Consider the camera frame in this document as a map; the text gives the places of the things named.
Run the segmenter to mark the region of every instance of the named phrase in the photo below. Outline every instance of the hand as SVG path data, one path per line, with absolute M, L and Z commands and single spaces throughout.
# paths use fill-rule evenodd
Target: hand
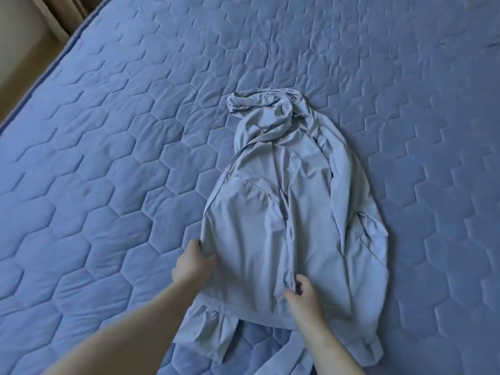
M 192 284 L 200 290 L 209 281 L 215 267 L 216 255 L 204 257 L 199 251 L 199 239 L 192 239 L 177 259 L 176 268 L 172 270 L 172 279 L 174 283 Z
M 297 275 L 296 280 L 298 293 L 285 290 L 284 296 L 298 330 L 307 336 L 328 329 L 313 285 L 304 275 Z

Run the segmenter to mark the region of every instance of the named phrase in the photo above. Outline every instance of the forearm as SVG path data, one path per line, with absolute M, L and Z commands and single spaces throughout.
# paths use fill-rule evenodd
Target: forearm
M 83 342 L 47 375 L 156 374 L 199 287 L 172 284 L 154 300 Z
M 327 326 L 303 334 L 318 375 L 364 375 L 365 372 Z

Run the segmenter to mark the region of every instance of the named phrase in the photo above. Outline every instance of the mattress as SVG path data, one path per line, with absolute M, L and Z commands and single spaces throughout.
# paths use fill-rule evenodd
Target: mattress
M 359 156 L 390 232 L 368 374 L 498 374 L 500 0 L 106 0 L 2 124 L 0 373 L 152 299 L 233 154 L 226 96 L 291 87 Z M 290 332 L 241 323 L 252 374 Z

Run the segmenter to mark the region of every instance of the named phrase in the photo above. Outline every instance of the light gray jacket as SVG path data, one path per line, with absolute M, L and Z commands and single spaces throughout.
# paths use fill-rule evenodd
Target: light gray jacket
M 387 232 L 359 160 L 293 89 L 234 93 L 235 155 L 204 210 L 202 245 L 217 269 L 175 343 L 222 358 L 239 320 L 296 327 L 283 296 L 295 274 L 318 290 L 329 326 L 362 366 L 376 363 Z M 300 335 L 259 373 L 309 373 Z

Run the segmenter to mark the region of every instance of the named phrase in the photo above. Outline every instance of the wall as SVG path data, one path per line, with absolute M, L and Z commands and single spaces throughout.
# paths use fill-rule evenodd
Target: wall
M 47 31 L 31 0 L 0 0 L 0 85 Z

